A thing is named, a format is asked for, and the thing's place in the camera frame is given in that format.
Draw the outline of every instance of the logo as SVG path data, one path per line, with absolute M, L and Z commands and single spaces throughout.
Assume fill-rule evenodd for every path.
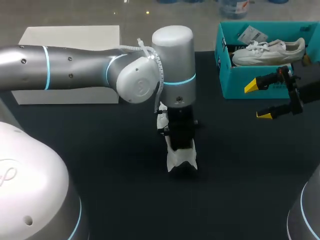
M 220 68 L 221 68 L 221 59 L 220 59 L 220 56 L 218 56 L 218 63 L 217 63 L 217 65 L 218 65 L 218 68 L 219 68 L 219 70 L 220 70 Z
M 13 159 L 0 159 L 0 187 L 17 176 L 17 163 L 18 161 Z
M 227 43 L 226 43 L 225 38 L 223 37 L 223 38 L 222 38 L 222 48 L 223 48 L 223 52 L 225 51 L 226 46 L 227 46 Z
M 246 47 L 245 46 L 236 46 L 235 48 L 234 48 L 234 51 L 237 51 L 237 50 L 239 50 L 239 49 L 245 49 Z

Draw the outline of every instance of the shoe label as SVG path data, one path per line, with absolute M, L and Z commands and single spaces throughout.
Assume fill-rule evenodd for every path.
M 235 14 L 244 14 L 248 12 L 249 9 L 249 0 L 239 1 L 236 4 Z
M 257 41 L 258 43 L 266 42 L 268 36 L 263 32 L 255 29 L 252 26 L 248 26 L 246 30 L 240 35 L 238 41 L 243 42 L 244 44 L 249 45 L 250 41 Z

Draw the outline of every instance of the screw hole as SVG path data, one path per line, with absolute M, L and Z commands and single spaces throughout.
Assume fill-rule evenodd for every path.
M 182 98 L 181 96 L 178 96 L 178 97 L 176 98 L 176 101 L 179 102 L 179 103 L 182 102 L 182 100 L 183 100 L 183 98 Z
M 34 223 L 34 221 L 32 220 L 32 218 L 30 216 L 25 216 L 23 218 L 23 221 L 28 226 L 31 226 Z

